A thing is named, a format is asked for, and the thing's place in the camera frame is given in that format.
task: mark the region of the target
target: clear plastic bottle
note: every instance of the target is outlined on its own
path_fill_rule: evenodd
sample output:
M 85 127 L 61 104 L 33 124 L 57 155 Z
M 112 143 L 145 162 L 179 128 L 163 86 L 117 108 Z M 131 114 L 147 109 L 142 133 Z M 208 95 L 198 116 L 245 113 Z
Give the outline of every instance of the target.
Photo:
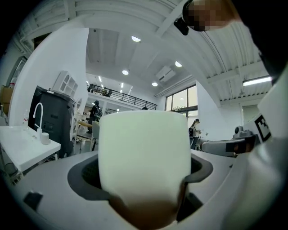
M 28 110 L 25 110 L 23 124 L 22 124 L 23 130 L 28 130 L 28 116 L 29 116 L 29 112 Z

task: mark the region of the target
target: white countertop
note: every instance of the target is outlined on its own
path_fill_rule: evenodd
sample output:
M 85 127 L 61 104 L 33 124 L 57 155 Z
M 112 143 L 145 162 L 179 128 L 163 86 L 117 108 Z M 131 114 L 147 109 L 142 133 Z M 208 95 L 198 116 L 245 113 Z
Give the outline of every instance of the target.
M 51 141 L 43 145 L 32 128 L 22 126 L 0 127 L 0 143 L 11 161 L 21 172 L 60 150 L 61 145 Z

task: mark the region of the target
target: faucet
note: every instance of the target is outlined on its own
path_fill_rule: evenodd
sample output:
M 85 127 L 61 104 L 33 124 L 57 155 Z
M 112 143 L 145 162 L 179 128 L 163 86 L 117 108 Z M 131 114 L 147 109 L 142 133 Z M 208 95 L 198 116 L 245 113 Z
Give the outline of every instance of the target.
M 38 136 L 39 136 L 39 140 L 41 140 L 41 134 L 42 134 L 42 128 L 41 127 L 42 127 L 42 117 L 43 117 L 43 105 L 42 105 L 42 103 L 39 102 L 36 105 L 35 110 L 34 110 L 34 114 L 33 114 L 33 118 L 35 118 L 35 114 L 36 114 L 36 110 L 37 110 L 38 105 L 41 106 L 40 126 L 38 126 L 37 124 L 34 124 L 34 125 L 38 127 L 37 133 L 38 133 Z

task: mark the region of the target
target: balcony railing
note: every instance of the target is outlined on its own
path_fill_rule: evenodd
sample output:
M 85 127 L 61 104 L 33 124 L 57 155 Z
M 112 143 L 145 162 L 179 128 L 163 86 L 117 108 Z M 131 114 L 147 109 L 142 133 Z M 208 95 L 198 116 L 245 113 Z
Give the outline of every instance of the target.
M 109 88 L 102 88 L 97 85 L 87 84 L 87 90 L 90 93 L 99 94 L 105 97 L 110 97 L 119 101 L 127 102 L 140 107 L 147 107 L 149 110 L 156 110 L 156 104 L 142 100 L 140 98 L 130 96 L 125 93 L 118 92 Z

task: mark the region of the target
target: ceiling vent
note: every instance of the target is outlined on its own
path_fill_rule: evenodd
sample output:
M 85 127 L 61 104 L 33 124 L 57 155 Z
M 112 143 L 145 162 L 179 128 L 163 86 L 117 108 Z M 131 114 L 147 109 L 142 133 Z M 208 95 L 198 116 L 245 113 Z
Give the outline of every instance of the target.
M 159 81 L 166 82 L 171 77 L 175 76 L 175 72 L 168 66 L 164 66 L 157 74 L 156 77 Z

